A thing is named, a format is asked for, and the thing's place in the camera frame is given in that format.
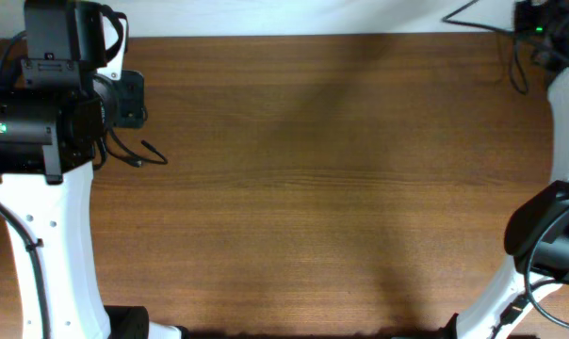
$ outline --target wooden table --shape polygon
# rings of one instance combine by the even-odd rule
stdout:
[[[120,135],[170,164],[96,173],[104,303],[195,331],[444,326],[551,169],[542,72],[521,96],[499,52],[491,34],[133,40],[150,119]],[[569,320],[569,290],[545,306]],[[21,324],[0,220],[0,338]],[[516,332],[569,338],[537,314]]]

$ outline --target wood grain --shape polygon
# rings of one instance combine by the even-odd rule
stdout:
[[[94,256],[104,303],[156,322],[436,329],[483,291],[551,169],[543,75],[513,92],[490,34],[133,40],[126,66],[150,119],[120,135],[171,162],[96,173]],[[569,320],[569,290],[545,305]],[[20,331],[0,221],[0,338]],[[536,314],[516,332],[569,338]]]

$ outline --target white background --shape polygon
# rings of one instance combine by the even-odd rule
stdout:
[[[106,0],[133,37],[462,31],[440,19],[468,0]],[[0,0],[0,37],[24,29],[23,0]],[[459,18],[512,27],[513,0],[481,0]]]

